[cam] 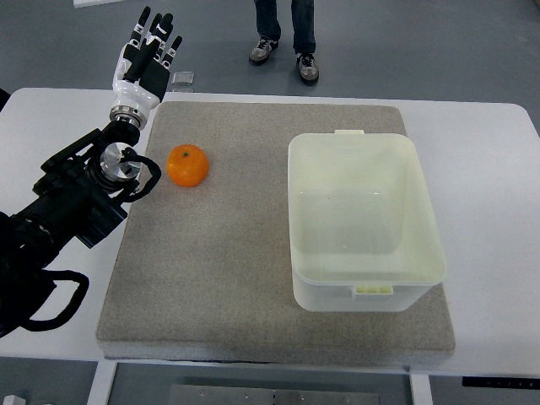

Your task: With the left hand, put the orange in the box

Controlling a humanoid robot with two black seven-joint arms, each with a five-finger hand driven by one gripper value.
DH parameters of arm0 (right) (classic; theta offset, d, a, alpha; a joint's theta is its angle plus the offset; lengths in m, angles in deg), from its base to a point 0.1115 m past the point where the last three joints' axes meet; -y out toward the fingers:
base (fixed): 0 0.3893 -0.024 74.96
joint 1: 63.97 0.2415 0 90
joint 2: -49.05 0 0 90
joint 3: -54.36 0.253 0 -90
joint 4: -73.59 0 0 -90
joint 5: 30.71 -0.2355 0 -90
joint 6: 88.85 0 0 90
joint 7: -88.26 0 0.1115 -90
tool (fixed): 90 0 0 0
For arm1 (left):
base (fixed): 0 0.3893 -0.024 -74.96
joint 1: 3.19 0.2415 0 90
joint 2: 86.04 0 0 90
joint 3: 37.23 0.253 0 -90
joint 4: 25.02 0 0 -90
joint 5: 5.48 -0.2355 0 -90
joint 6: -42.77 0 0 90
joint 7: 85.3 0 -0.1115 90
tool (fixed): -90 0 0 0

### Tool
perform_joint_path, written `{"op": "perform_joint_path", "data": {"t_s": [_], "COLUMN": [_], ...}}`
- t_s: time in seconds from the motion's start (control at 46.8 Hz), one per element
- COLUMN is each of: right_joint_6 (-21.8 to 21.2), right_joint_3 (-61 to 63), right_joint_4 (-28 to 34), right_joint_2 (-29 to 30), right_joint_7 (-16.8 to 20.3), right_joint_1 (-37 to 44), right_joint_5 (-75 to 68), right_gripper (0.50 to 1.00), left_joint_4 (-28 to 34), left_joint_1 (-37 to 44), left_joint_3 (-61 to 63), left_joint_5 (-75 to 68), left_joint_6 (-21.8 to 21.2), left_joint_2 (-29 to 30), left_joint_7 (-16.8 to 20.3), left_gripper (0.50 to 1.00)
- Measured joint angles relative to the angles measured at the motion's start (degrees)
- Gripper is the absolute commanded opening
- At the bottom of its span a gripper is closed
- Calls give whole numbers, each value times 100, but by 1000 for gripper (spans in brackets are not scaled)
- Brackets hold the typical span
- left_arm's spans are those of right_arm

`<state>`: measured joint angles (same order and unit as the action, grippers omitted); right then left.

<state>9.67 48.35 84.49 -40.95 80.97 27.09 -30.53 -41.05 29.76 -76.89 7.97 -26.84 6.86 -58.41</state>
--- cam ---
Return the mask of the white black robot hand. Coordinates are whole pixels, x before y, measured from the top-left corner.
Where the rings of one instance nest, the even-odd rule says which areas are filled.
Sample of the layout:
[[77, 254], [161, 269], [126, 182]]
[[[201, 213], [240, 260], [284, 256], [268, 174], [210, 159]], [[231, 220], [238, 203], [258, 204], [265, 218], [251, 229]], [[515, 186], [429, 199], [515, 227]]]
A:
[[145, 7], [129, 40], [121, 49], [112, 79], [115, 101], [110, 119], [124, 121], [142, 129], [150, 111], [165, 97], [170, 81], [170, 67], [182, 43], [182, 37], [171, 39], [173, 16], [151, 14]]

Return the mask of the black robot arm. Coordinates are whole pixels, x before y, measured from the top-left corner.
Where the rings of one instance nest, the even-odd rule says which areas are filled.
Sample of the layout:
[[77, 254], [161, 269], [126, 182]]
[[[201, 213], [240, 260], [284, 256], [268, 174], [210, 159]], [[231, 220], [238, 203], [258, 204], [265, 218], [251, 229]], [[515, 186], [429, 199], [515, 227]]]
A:
[[106, 148], [124, 143], [122, 163], [140, 139], [133, 124], [112, 121], [51, 156], [33, 187], [37, 199], [19, 213], [1, 216], [1, 269], [39, 272], [73, 238], [92, 248], [126, 217], [123, 204], [140, 198], [135, 175], [115, 180], [101, 165]]

